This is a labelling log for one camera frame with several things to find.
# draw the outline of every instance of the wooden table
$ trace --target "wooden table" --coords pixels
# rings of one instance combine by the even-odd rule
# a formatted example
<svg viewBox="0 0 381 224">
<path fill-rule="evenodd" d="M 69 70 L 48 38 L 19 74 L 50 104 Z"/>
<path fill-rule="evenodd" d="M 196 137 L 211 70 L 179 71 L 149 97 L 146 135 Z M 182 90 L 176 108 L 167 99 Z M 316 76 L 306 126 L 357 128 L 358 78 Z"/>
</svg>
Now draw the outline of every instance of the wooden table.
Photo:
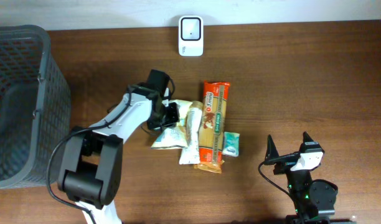
<svg viewBox="0 0 381 224">
<path fill-rule="evenodd" d="M 179 56 L 173 27 L 49 34 L 72 90 L 72 126 L 102 119 L 152 68 L 174 79 L 177 99 L 201 100 L 203 80 L 232 84 L 225 129 L 240 133 L 240 157 L 226 157 L 222 175 L 195 170 L 178 165 L 178 150 L 150 150 L 154 138 L 136 130 L 124 146 L 115 198 L 124 222 L 259 222 L 293 214 L 290 199 L 257 166 L 268 134 L 287 154 L 307 131 L 326 151 L 313 178 L 339 187 L 335 218 L 381 223 L 381 21 L 209 26 L 204 54 L 195 58 Z M 272 169 L 263 172 L 285 186 Z M 41 187 L 0 190 L 0 223 L 85 219 Z"/>
</svg>

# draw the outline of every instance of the white wall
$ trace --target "white wall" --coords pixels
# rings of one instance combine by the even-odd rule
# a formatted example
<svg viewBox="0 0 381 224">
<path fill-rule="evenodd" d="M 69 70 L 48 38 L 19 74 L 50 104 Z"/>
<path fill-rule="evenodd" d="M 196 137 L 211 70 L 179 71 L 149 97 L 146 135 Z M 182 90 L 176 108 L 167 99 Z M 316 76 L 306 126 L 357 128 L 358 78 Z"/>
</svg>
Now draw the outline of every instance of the white wall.
<svg viewBox="0 0 381 224">
<path fill-rule="evenodd" d="M 0 0 L 0 26 L 47 30 L 381 19 L 381 0 Z"/>
</svg>

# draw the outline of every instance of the teal package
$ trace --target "teal package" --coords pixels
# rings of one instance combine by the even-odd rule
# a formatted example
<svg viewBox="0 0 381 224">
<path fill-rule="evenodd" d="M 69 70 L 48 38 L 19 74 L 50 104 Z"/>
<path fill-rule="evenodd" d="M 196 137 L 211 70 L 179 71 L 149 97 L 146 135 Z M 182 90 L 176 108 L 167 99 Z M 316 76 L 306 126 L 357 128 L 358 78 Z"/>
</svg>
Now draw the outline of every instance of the teal package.
<svg viewBox="0 0 381 224">
<path fill-rule="evenodd" d="M 222 154 L 226 156 L 239 156 L 239 136 L 238 133 L 223 133 L 223 150 Z"/>
</svg>

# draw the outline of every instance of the plastic bin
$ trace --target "plastic bin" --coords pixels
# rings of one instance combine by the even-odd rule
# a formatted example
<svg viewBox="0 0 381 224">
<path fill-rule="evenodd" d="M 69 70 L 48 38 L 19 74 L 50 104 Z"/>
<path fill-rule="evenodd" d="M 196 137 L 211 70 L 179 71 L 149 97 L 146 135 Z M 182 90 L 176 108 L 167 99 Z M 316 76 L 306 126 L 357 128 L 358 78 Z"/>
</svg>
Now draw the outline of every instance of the plastic bin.
<svg viewBox="0 0 381 224">
<path fill-rule="evenodd" d="M 46 184 L 51 152 L 69 131 L 70 104 L 46 31 L 0 27 L 0 189 Z M 52 165 L 52 182 L 62 153 Z"/>
</svg>

